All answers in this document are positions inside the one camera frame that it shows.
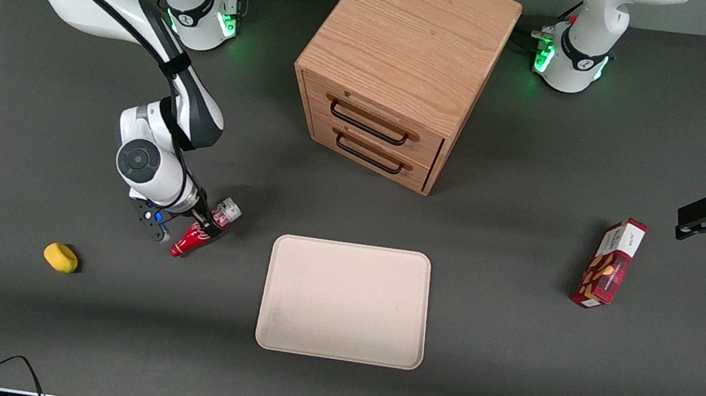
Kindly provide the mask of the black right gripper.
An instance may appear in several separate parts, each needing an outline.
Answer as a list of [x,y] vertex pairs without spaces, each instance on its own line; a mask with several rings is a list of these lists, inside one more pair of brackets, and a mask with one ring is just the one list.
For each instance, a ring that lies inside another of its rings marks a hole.
[[192,217],[194,226],[203,231],[209,239],[214,239],[222,234],[227,224],[219,224],[211,219],[208,197],[201,188],[188,185],[179,201],[173,202],[170,207],[172,219],[180,216]]

